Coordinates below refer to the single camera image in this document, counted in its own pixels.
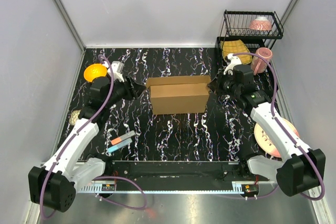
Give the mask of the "brown cardboard box sheet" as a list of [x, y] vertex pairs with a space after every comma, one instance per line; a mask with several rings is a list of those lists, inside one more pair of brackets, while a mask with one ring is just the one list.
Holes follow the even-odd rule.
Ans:
[[148, 78], [153, 114], [204, 113], [210, 81], [207, 75]]

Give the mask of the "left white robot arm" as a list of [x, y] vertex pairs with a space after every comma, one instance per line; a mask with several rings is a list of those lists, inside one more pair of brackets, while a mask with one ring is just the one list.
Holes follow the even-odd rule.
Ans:
[[109, 77], [95, 78], [89, 85], [88, 100], [59, 150], [41, 167], [28, 173], [30, 199], [40, 206], [65, 212], [72, 205], [76, 193], [90, 181], [113, 175], [112, 159], [96, 153], [85, 164], [76, 162], [88, 144], [98, 135], [110, 117], [110, 109], [121, 100], [136, 100], [146, 89], [132, 78], [123, 81]]

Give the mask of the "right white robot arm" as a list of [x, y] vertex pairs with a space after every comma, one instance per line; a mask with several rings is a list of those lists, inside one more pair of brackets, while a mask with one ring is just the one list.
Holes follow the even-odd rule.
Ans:
[[292, 131], [275, 110], [275, 99], [257, 89], [250, 66], [227, 66], [212, 84], [223, 94], [237, 100], [238, 105], [268, 135], [281, 157], [281, 161], [261, 155], [248, 157], [238, 167], [239, 176], [244, 180], [250, 180], [256, 175], [275, 180], [289, 197], [297, 194], [304, 196], [305, 191], [320, 187], [320, 195], [309, 199], [321, 200], [326, 192], [323, 182], [326, 165], [324, 152], [313, 150]]

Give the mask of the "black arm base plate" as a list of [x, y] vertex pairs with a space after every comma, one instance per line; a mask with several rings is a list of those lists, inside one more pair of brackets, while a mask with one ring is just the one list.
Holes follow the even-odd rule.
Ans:
[[232, 182], [252, 182], [256, 176], [243, 171], [237, 162], [114, 161], [104, 175], [119, 175], [134, 181], [143, 191], [232, 190]]

